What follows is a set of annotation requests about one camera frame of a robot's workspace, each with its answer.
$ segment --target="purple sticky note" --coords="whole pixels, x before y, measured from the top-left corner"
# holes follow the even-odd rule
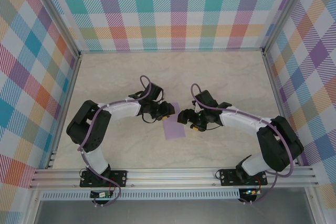
[[[184,125],[177,122],[177,116],[180,113],[180,107],[177,102],[172,102],[175,108],[175,114],[166,120],[163,120],[164,135],[166,140],[185,137]]]

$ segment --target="beige marble surface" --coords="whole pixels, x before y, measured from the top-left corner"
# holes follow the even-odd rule
[[[178,102],[182,110],[192,108],[190,86],[196,82],[219,103],[226,101],[256,115],[278,115],[257,51],[91,54],[83,56],[65,128],[85,100],[107,103],[142,90],[142,74],[163,87],[166,101]],[[54,168],[83,168],[65,128]],[[162,122],[125,118],[109,125],[102,149],[114,168],[228,167],[260,151],[256,137],[237,129],[201,133],[188,125],[185,132],[186,138],[167,141]]]

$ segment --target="purple cable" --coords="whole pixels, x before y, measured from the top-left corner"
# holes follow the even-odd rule
[[[145,88],[145,85],[144,85],[144,83],[143,83],[143,81],[142,81],[142,78],[147,79],[147,81],[148,81],[148,83],[149,83],[148,91],[147,91],[147,93],[146,93],[143,97],[138,98],[138,99],[135,99],[135,100],[130,100],[130,102],[138,102],[138,101],[141,101],[141,100],[145,99],[145,98],[149,95],[149,93],[151,92],[151,89],[152,89],[152,83],[151,83],[151,80],[150,80],[147,76],[145,76],[145,75],[140,76],[140,82],[141,82],[141,84],[142,84],[142,86],[143,86],[144,88]],[[88,138],[89,138],[89,136],[90,136],[90,134],[91,134],[91,131],[92,131],[92,127],[93,127],[94,122],[96,121],[96,118],[97,118],[98,114],[100,113],[100,111],[102,111],[102,110],[103,110],[104,108],[106,108],[107,106],[111,106],[111,105],[114,105],[114,104],[117,104],[117,103],[125,103],[125,102],[128,102],[128,101],[127,101],[127,100],[121,100],[121,101],[111,102],[111,103],[105,104],[105,105],[103,105],[102,107],[100,107],[99,110],[96,111],[95,115],[94,115],[93,118],[92,118],[91,124],[90,124],[90,126],[89,126],[89,130],[88,130],[88,132],[87,132],[87,134],[86,134],[86,136],[85,136],[85,138],[84,138],[84,141],[81,143],[81,145],[80,145],[80,146],[78,147],[78,149],[77,149],[79,152],[81,152],[82,158],[83,158],[84,162],[86,163],[87,168],[88,168],[90,171],[92,171],[96,176],[98,176],[98,177],[100,177],[100,178],[106,180],[107,182],[110,182],[110,183],[112,183],[113,185],[117,186],[118,189],[119,189],[119,192],[118,192],[118,195],[116,196],[116,198],[113,199],[113,200],[110,200],[109,202],[107,202],[107,203],[104,204],[104,205],[98,204],[98,203],[96,202],[96,199],[94,199],[93,202],[96,204],[96,206],[99,205],[99,206],[101,206],[101,207],[104,207],[104,206],[108,206],[108,205],[112,204],[113,202],[115,202],[115,201],[121,196],[121,187],[120,187],[120,185],[119,185],[118,183],[116,183],[116,182],[114,182],[114,181],[112,181],[112,180],[110,180],[110,179],[108,179],[108,178],[105,178],[104,176],[102,176],[102,175],[100,175],[99,173],[97,173],[97,172],[96,172],[96,171],[89,165],[89,162],[88,162],[88,160],[86,159],[86,157],[84,156],[84,153],[83,153],[83,151],[84,151],[84,150],[83,150],[83,146],[84,146],[84,145],[86,144],[86,142],[88,141]]]
[[[277,130],[276,127],[274,127],[272,124],[270,124],[269,122],[265,121],[265,120],[261,120],[259,117],[257,116],[254,116],[254,115],[251,115],[251,114],[248,114],[248,113],[245,113],[245,112],[242,112],[242,111],[236,111],[236,110],[231,110],[231,109],[223,109],[223,108],[215,108],[215,107],[211,107],[211,106],[207,106],[203,103],[201,103],[195,96],[194,94],[194,91],[193,91],[193,88],[194,86],[198,87],[198,90],[199,92],[201,92],[201,88],[200,86],[197,84],[197,83],[194,83],[191,85],[190,87],[190,91],[191,91],[191,95],[193,97],[193,99],[199,104],[201,105],[202,107],[206,108],[206,109],[210,109],[210,110],[221,110],[221,111],[227,111],[227,112],[233,112],[233,113],[237,113],[237,114],[241,114],[241,115],[244,115],[248,118],[252,118],[252,119],[255,119],[257,121],[260,121],[262,123],[265,123],[267,126],[269,126],[277,135],[278,137],[280,138],[281,142],[283,143],[285,149],[286,149],[286,152],[287,152],[287,155],[289,157],[289,162],[290,162],[290,170],[287,174],[278,174],[278,172],[275,172],[275,173],[272,173],[272,172],[268,172],[266,171],[267,173],[269,174],[272,174],[272,175],[275,175],[275,179],[274,179],[274,182],[272,184],[272,186],[269,188],[269,190],[267,191],[267,193],[265,195],[263,195],[261,198],[258,198],[257,200],[255,200],[254,202],[259,202],[261,200],[263,200],[268,194],[269,192],[275,187],[275,184],[278,180],[278,177],[283,177],[283,178],[286,178],[286,177],[289,177],[292,173],[293,173],[293,170],[294,170],[294,163],[293,163],[293,157],[292,157],[292,154],[289,150],[289,147],[286,143],[286,140],[284,139],[284,137],[280,134],[280,132]]]

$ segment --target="purple wire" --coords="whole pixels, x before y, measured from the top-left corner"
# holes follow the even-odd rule
[[[239,110],[231,110],[231,109],[223,109],[223,108],[215,108],[215,107],[210,107],[210,106],[207,106],[203,103],[201,103],[197,98],[196,96],[194,95],[194,91],[193,91],[193,88],[194,86],[198,87],[199,91],[201,92],[201,88],[200,86],[197,84],[197,83],[194,83],[191,85],[190,87],[190,90],[191,90],[191,95],[193,97],[193,99],[199,104],[201,105],[202,107],[206,108],[206,109],[210,109],[210,110],[221,110],[221,111],[227,111],[227,112],[233,112],[233,113],[237,113],[237,114],[241,114],[241,115],[244,115],[248,118],[252,118],[252,119],[255,119],[256,121],[260,121],[262,123],[265,123],[267,126],[269,126],[280,138],[282,144],[284,145],[285,149],[286,149],[286,152],[287,152],[287,155],[289,157],[289,163],[290,163],[290,170],[287,174],[278,174],[277,172],[273,173],[273,172],[268,172],[269,174],[272,174],[272,175],[277,175],[279,177],[283,177],[283,178],[287,178],[289,177],[292,173],[293,173],[293,170],[294,170],[294,163],[293,163],[293,156],[289,150],[289,147],[288,147],[288,144],[286,143],[286,140],[284,139],[284,137],[280,134],[280,132],[277,130],[276,127],[274,127],[272,124],[270,124],[269,122],[265,121],[265,120],[262,120],[260,119],[259,117],[255,116],[255,115],[251,115],[249,113],[246,113],[246,112],[243,112],[243,111],[239,111]]]
[[[141,100],[145,99],[145,98],[149,95],[149,93],[151,92],[151,89],[152,89],[152,83],[151,83],[151,80],[150,80],[147,76],[145,76],[145,75],[140,76],[140,82],[141,82],[141,84],[142,84],[142,86],[143,86],[144,88],[146,88],[146,86],[144,85],[144,83],[143,83],[143,81],[142,81],[142,78],[147,79],[147,81],[148,81],[148,83],[149,83],[148,91],[147,91],[147,93],[146,93],[143,97],[140,97],[140,98],[135,99],[135,100],[130,100],[130,102],[138,102],[138,101],[141,101]],[[93,118],[92,118],[91,124],[90,124],[90,126],[89,126],[89,130],[88,130],[88,132],[87,132],[87,134],[86,134],[86,136],[85,136],[85,138],[84,138],[84,141],[81,143],[81,145],[80,145],[80,146],[78,147],[78,149],[77,149],[79,152],[81,152],[82,158],[83,158],[84,162],[86,163],[87,168],[88,168],[90,171],[92,171],[96,176],[100,177],[101,179],[104,179],[104,180],[106,180],[107,182],[110,182],[110,183],[112,183],[113,185],[115,185],[115,186],[118,187],[119,192],[118,192],[118,195],[116,196],[116,198],[113,199],[113,200],[110,200],[109,202],[107,202],[107,203],[104,204],[104,205],[98,204],[98,203],[96,202],[96,199],[93,199],[93,202],[96,204],[96,206],[99,205],[99,206],[101,206],[101,207],[105,207],[105,206],[108,206],[108,205],[112,204],[113,202],[115,202],[115,201],[121,196],[121,187],[120,187],[120,185],[119,185],[118,183],[116,183],[116,182],[112,181],[111,179],[108,179],[108,178],[106,178],[106,177],[100,175],[99,173],[97,173],[97,172],[96,172],[96,171],[89,165],[89,162],[88,162],[87,158],[84,156],[84,153],[83,153],[83,151],[84,151],[84,150],[83,150],[83,146],[86,144],[86,142],[87,142],[88,139],[89,139],[89,136],[90,136],[91,131],[92,131],[92,127],[93,127],[94,122],[96,121],[96,118],[97,118],[98,114],[100,113],[100,111],[102,111],[102,110],[103,110],[104,108],[106,108],[107,106],[111,106],[111,105],[114,105],[114,104],[117,104],[117,103],[126,103],[126,102],[128,102],[128,101],[127,101],[127,100],[121,100],[121,101],[111,102],[111,103],[105,104],[105,105],[103,105],[102,107],[100,107],[99,110],[96,111],[95,115],[94,115]]]

